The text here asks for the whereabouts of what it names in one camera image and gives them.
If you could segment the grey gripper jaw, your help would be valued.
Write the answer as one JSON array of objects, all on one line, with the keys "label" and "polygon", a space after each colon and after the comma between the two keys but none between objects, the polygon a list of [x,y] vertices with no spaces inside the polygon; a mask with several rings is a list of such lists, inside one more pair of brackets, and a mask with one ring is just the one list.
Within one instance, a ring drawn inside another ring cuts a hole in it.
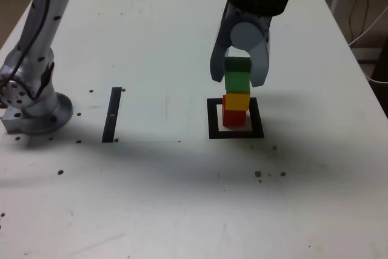
[{"label": "grey gripper jaw", "polygon": [[240,22],[230,32],[232,46],[250,56],[250,82],[252,87],[265,83],[269,71],[269,50],[262,31],[251,22]]}]

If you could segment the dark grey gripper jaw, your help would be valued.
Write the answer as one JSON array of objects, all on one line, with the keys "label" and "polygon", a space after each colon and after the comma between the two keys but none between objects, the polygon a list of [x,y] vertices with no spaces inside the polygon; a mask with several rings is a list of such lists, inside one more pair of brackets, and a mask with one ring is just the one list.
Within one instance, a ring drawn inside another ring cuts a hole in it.
[{"label": "dark grey gripper jaw", "polygon": [[234,26],[233,16],[229,16],[229,1],[226,2],[222,14],[215,45],[210,58],[210,75],[216,82],[221,82],[224,76],[224,57],[227,49],[232,45],[230,31]]}]

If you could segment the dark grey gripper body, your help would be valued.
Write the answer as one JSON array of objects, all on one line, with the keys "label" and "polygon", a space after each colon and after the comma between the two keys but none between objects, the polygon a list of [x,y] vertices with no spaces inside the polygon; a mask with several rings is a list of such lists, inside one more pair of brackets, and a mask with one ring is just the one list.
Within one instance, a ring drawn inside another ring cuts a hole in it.
[{"label": "dark grey gripper body", "polygon": [[265,37],[269,36],[271,16],[256,16],[234,6],[230,6],[230,16],[233,18],[234,24],[249,22],[258,27]]}]

